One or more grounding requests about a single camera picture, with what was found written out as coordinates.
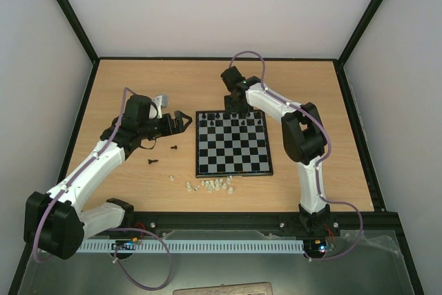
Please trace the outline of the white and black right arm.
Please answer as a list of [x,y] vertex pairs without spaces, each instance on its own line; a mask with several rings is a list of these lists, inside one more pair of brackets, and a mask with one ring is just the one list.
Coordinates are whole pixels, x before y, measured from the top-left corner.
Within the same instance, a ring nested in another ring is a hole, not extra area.
[[224,97],[227,112],[246,115],[257,108],[280,123],[285,153],[298,167],[300,226],[307,234],[318,233],[330,213],[320,161],[325,155],[327,136],[318,109],[312,103],[300,104],[283,97],[255,76],[243,77],[235,66],[220,77],[229,92]]

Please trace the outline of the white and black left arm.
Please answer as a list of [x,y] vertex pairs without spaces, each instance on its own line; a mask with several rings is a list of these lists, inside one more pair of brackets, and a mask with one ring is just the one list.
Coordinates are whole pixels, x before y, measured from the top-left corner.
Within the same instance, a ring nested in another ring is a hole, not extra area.
[[36,191],[28,197],[23,237],[31,245],[36,262],[46,261],[39,251],[68,259],[83,240],[123,223],[126,214],[133,210],[125,202],[109,200],[88,211],[83,207],[106,177],[142,147],[144,140],[155,142],[187,130],[191,117],[181,111],[164,113],[167,102],[166,95],[124,96],[119,115],[86,159],[46,193]]

